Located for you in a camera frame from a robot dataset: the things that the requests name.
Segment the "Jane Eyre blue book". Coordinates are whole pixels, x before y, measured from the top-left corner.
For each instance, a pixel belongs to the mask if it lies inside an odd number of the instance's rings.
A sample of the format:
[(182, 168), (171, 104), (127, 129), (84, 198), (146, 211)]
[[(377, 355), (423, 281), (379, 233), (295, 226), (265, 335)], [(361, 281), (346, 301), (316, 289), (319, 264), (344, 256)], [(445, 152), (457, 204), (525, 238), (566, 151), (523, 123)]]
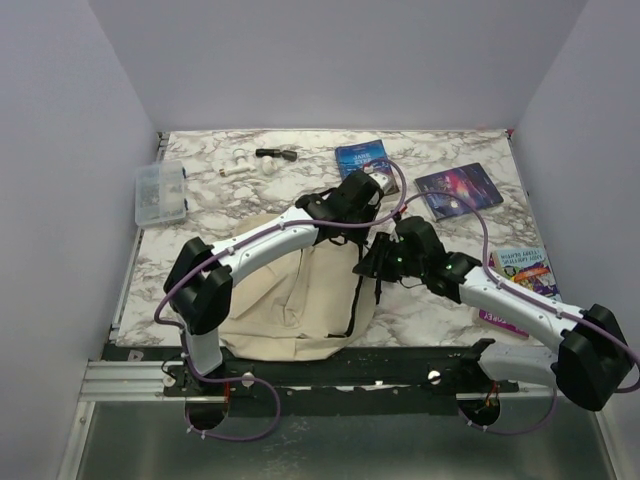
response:
[(394, 194), (399, 192), (394, 170), (388, 163), (388, 155), (381, 140), (337, 147), (335, 159), (342, 179), (359, 169), (364, 169), (367, 173), (378, 171), (392, 177), (397, 187)]

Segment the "beige student backpack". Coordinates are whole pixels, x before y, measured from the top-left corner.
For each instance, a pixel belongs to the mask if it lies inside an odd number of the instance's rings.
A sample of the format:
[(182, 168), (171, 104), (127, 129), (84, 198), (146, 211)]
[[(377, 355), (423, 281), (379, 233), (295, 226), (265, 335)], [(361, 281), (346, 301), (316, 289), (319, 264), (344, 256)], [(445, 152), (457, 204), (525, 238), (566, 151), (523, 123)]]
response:
[(370, 325), (376, 281), (352, 272), (362, 250), (329, 241), (289, 253), (247, 276), (219, 327), (234, 356), (260, 361), (323, 360)]

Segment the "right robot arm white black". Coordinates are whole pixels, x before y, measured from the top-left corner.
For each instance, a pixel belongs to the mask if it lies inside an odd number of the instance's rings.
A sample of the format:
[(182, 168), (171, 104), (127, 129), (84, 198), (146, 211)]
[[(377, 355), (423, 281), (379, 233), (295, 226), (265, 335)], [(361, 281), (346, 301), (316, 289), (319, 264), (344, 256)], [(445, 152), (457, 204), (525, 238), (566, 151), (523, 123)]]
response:
[(575, 405), (601, 410), (636, 362), (615, 315), (541, 296), (497, 277), (478, 259), (445, 249), (433, 226), (420, 217), (379, 232), (354, 273), (395, 283), (414, 278), (438, 296), (493, 313), (539, 341), (534, 347), (490, 342), (460, 367), (460, 379), (480, 392), (494, 381), (523, 381), (557, 388)]

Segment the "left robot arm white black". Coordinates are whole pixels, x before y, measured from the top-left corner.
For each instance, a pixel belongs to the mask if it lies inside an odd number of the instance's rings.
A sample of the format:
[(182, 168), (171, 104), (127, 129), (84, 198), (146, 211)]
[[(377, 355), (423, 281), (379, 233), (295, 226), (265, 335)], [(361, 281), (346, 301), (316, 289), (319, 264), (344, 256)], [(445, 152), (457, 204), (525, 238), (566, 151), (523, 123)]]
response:
[(218, 327), (229, 315), (233, 289), (294, 251), (339, 237), (362, 245), (389, 182), (382, 173), (356, 170), (338, 187), (304, 195), (275, 219), (217, 246), (199, 237), (183, 245), (163, 290), (184, 323), (187, 382), (197, 393), (209, 395), (221, 385)]

